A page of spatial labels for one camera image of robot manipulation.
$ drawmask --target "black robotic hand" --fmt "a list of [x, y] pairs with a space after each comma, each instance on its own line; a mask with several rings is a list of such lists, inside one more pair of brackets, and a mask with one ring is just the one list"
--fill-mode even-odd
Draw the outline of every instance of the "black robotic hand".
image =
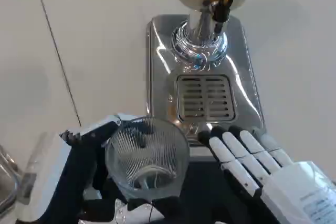
[[220, 163], [225, 180], [248, 210], [250, 223], [278, 223], [260, 199], [268, 176], [291, 165], [289, 156], [277, 142], [262, 131], [253, 134], [236, 126], [200, 132], [198, 140], [208, 147]]

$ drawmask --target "label sticker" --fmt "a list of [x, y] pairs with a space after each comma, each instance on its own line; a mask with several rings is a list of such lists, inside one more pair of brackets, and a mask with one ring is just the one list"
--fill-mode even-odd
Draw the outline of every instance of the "label sticker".
[[321, 197], [304, 206], [305, 213], [315, 224], [336, 223], [336, 192], [320, 191]]

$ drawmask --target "white robotic hand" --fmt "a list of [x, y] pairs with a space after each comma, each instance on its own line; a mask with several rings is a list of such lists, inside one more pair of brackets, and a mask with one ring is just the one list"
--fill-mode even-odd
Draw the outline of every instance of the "white robotic hand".
[[232, 126], [201, 132], [255, 221], [336, 223], [336, 188], [313, 162], [293, 163], [267, 134]]

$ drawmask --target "robotic hand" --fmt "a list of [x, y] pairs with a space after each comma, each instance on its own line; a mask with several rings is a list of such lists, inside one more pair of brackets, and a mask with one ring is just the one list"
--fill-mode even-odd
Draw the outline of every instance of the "robotic hand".
[[[179, 199], [160, 199], [151, 204], [142, 199], [127, 202], [108, 179], [105, 144], [121, 124], [136, 118], [112, 115], [85, 129], [42, 138], [21, 181], [16, 223], [125, 223], [127, 218], [126, 223], [141, 224], [180, 216]], [[152, 134], [144, 123], [128, 123], [128, 127]], [[94, 197], [86, 198], [90, 193]]]
[[313, 162], [294, 163], [267, 134], [231, 126], [200, 132], [247, 206], [251, 223], [336, 223], [336, 187]]

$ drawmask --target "robot finger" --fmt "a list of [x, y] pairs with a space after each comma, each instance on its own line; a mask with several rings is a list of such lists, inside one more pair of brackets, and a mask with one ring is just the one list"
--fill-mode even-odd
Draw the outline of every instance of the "robot finger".
[[241, 162], [241, 164], [250, 172], [252, 177], [260, 185], [264, 185], [269, 173], [264, 167], [251, 155], [239, 140], [230, 132], [223, 133], [223, 142], [232, 152], [232, 154]]
[[281, 169], [281, 166], [248, 131], [240, 132], [240, 140], [245, 144], [248, 151], [252, 153], [270, 173]]
[[210, 138], [209, 146], [222, 163], [221, 169], [228, 170], [240, 183], [240, 186], [253, 196], [259, 186], [240, 161], [235, 158], [231, 151], [217, 137]]
[[229, 132], [246, 148], [246, 150], [254, 155], [261, 165], [269, 172], [274, 173], [281, 169], [281, 166], [265, 151], [260, 143], [248, 132], [239, 127], [231, 126]]
[[230, 174], [230, 177], [234, 178], [235, 188], [244, 188], [250, 196], [255, 194], [259, 189], [258, 184], [219, 138], [210, 137], [209, 132], [200, 132], [198, 140], [209, 148], [214, 158], [221, 163], [224, 174]]
[[252, 134], [256, 140], [265, 148], [265, 150], [267, 150], [269, 154], [276, 160], [276, 162], [280, 164], [280, 166], [284, 167], [293, 164], [291, 158], [279, 146], [273, 137], [257, 128], [253, 129]]

